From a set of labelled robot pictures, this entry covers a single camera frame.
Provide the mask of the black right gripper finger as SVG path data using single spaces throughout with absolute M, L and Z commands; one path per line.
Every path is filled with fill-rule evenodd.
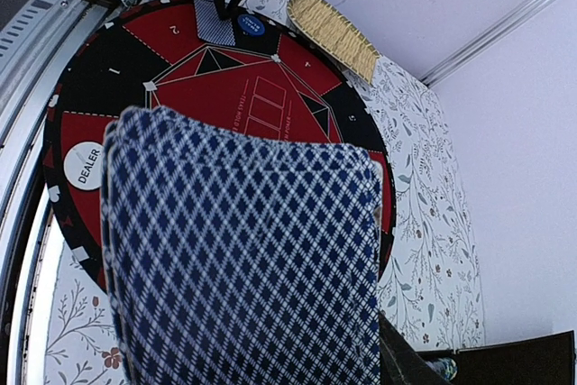
M 449 384 L 426 364 L 381 312 L 379 340 L 381 384 Z

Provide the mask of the blue small blind button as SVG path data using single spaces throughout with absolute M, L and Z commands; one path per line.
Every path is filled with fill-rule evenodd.
M 240 29 L 249 36 L 260 37 L 266 32 L 264 23 L 253 14 L 239 14 L 236 22 Z

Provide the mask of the single blue playing card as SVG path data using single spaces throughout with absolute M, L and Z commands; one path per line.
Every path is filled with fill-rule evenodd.
M 201 41 L 233 47 L 236 44 L 232 22 L 222 20 L 215 4 L 210 0 L 193 0 L 195 7 L 197 37 Z

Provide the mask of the blue checkered card deck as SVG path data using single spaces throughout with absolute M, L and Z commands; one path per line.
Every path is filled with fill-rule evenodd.
M 376 384 L 380 174 L 351 144 L 167 108 L 105 128 L 105 281 L 132 384 Z

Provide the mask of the white dealer button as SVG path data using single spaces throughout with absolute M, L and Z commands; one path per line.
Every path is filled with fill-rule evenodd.
M 67 152 L 63 169 L 74 188 L 82 191 L 100 189 L 103 149 L 98 142 L 79 142 Z

